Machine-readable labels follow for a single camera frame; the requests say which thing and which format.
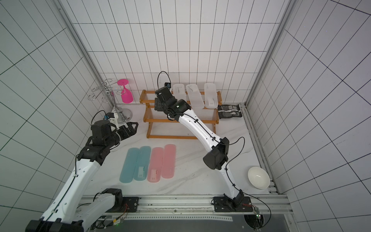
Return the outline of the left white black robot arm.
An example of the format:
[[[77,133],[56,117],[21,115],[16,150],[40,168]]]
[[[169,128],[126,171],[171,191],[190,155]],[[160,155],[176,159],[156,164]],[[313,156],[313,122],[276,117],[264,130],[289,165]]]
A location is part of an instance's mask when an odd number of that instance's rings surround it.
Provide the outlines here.
[[[127,198],[117,188],[107,188],[88,206],[77,212],[79,203],[94,175],[111,149],[134,136],[139,124],[128,122],[117,126],[99,120],[91,126],[92,136],[75,158],[75,167],[62,190],[39,220],[31,220],[27,232],[87,232],[106,212],[127,212]]]

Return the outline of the teal pencil case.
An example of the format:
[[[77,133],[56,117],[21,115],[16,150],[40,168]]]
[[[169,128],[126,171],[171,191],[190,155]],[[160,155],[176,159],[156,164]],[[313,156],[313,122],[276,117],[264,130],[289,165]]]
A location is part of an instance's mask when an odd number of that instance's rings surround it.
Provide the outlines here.
[[[139,149],[139,154],[134,170],[134,180],[144,181],[147,178],[148,167],[150,163],[151,147],[143,146]]]
[[[140,149],[130,148],[127,152],[123,168],[119,177],[121,183],[130,183],[133,180],[134,171]]]

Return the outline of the pink pencil case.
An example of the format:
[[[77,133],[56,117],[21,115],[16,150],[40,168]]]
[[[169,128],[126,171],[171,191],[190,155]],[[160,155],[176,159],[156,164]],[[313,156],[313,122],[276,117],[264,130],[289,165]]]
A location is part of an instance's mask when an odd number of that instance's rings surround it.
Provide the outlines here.
[[[161,177],[171,179],[175,172],[176,146],[168,144],[164,147]]]
[[[157,147],[152,149],[147,175],[147,180],[150,183],[157,183],[160,181],[163,154],[164,148]]]

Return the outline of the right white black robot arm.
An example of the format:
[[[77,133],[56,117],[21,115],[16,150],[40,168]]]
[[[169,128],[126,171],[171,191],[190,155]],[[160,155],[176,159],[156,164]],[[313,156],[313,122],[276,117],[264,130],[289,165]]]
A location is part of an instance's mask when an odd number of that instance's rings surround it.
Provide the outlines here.
[[[246,199],[256,199],[268,207],[258,197],[245,193],[235,184],[234,177],[230,173],[230,162],[228,158],[230,141],[227,137],[220,137],[196,115],[192,107],[183,99],[176,99],[167,87],[155,91],[155,110],[163,112],[167,119],[176,121],[185,126],[201,142],[206,150],[203,157],[204,164],[211,170],[219,172],[220,181],[224,183],[225,192],[220,197],[213,199],[214,210],[217,212],[241,212],[244,207],[249,212],[259,214],[256,206],[248,206]]]

